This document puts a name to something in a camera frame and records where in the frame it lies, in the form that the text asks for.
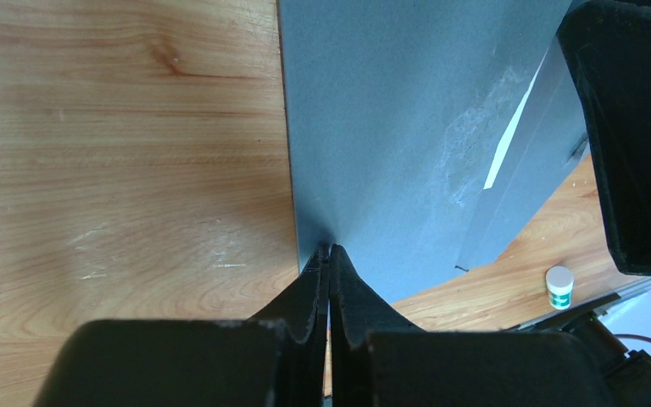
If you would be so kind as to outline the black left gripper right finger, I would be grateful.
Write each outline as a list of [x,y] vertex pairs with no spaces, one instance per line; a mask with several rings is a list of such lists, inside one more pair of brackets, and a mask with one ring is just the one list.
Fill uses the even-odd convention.
[[611,406],[593,357],[559,332],[428,332],[330,252],[336,406]]

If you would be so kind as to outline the white letter paper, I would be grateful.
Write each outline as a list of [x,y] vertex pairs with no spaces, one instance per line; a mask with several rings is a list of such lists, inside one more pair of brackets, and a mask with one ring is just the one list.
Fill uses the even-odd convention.
[[530,80],[530,83],[524,92],[519,104],[517,105],[517,108],[511,117],[508,125],[506,126],[506,129],[504,130],[503,135],[500,137],[498,141],[498,145],[496,147],[495,153],[492,158],[492,162],[489,168],[489,171],[487,173],[487,178],[484,182],[483,185],[483,190],[491,189],[493,187],[494,182],[496,181],[496,178],[498,176],[498,173],[500,171],[500,168],[504,162],[505,156],[509,150],[509,146],[512,143],[512,140],[515,135],[515,131],[518,127],[518,124],[520,122],[520,118],[522,116],[523,110],[526,106],[526,102],[528,98],[531,95],[532,88],[534,87],[534,84],[536,82],[536,79],[538,77],[538,74],[541,70],[541,67],[543,65],[544,57],[542,57],[539,65],[537,66],[537,69],[533,75],[533,77]]

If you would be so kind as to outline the grey-blue paper envelope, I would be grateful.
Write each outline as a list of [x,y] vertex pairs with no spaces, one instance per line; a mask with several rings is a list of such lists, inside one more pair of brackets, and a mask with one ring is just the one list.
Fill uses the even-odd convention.
[[587,151],[556,39],[574,7],[279,2],[299,258],[340,244],[389,302],[493,262]]

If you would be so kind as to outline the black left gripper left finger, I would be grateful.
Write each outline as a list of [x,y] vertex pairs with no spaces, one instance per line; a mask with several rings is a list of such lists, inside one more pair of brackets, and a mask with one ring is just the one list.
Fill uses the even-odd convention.
[[244,320],[105,319],[58,352],[38,406],[320,406],[327,248]]

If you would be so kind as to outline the green white glue stick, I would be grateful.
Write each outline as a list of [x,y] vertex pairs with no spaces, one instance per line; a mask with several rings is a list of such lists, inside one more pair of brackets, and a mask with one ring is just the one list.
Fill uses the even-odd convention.
[[554,309],[568,309],[572,303],[575,277],[568,268],[556,265],[545,276],[548,301]]

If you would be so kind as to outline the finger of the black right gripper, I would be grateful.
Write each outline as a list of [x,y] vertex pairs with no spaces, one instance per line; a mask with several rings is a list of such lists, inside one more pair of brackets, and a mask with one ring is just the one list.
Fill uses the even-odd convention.
[[651,276],[651,1],[585,1],[557,39],[581,102],[609,252]]

